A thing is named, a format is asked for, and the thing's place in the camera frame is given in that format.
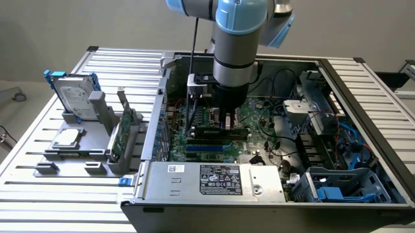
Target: motherboard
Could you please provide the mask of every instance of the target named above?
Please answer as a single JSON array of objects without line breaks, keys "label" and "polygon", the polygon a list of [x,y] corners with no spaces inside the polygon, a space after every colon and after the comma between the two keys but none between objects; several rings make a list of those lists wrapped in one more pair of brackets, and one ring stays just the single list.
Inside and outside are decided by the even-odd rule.
[{"label": "motherboard", "polygon": [[274,136],[273,122],[266,111],[272,105],[269,100],[246,99],[234,111],[232,133],[221,136],[214,136],[218,130],[218,109],[210,107],[206,101],[204,106],[196,109],[193,126],[188,132],[185,105],[169,107],[169,161],[249,163],[252,157],[260,155],[264,161],[272,164],[274,161],[268,160],[268,153],[276,139],[265,135],[266,133]]}]

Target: floor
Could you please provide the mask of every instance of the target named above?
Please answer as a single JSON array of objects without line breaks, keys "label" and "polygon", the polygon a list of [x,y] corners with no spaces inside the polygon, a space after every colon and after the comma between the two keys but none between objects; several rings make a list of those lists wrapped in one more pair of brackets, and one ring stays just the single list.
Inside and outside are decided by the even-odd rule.
[{"label": "floor", "polygon": [[[53,95],[46,82],[9,82],[0,81],[0,91],[19,86],[26,96],[23,102],[11,99],[0,106],[0,125],[3,126],[15,140],[22,136],[37,114]],[[0,148],[0,163],[7,152]]]}]

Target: white wall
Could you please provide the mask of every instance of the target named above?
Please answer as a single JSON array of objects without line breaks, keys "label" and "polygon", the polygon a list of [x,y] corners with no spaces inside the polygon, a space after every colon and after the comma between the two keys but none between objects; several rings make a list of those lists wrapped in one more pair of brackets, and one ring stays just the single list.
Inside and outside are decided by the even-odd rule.
[{"label": "white wall", "polygon": [[[261,53],[356,57],[394,71],[415,59],[413,0],[292,0],[297,15],[282,47]],[[70,71],[89,45],[189,50],[193,18],[164,0],[0,0],[0,80],[42,81]],[[201,20],[196,50],[208,46]]]}]

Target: robotic arm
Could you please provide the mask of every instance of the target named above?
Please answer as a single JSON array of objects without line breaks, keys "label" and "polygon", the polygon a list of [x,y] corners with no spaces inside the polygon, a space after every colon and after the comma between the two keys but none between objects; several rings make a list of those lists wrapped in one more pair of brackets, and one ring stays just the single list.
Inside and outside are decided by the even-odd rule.
[{"label": "robotic arm", "polygon": [[245,101],[257,45],[278,48],[293,17],[289,0],[166,0],[170,10],[214,21],[213,99],[226,114]]}]

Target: warning label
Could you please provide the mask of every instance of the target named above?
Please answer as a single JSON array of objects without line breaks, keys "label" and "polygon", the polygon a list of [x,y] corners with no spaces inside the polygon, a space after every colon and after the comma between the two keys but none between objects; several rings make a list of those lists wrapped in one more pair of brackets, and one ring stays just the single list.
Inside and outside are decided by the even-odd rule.
[{"label": "warning label", "polygon": [[241,195],[238,166],[200,165],[202,195]]}]

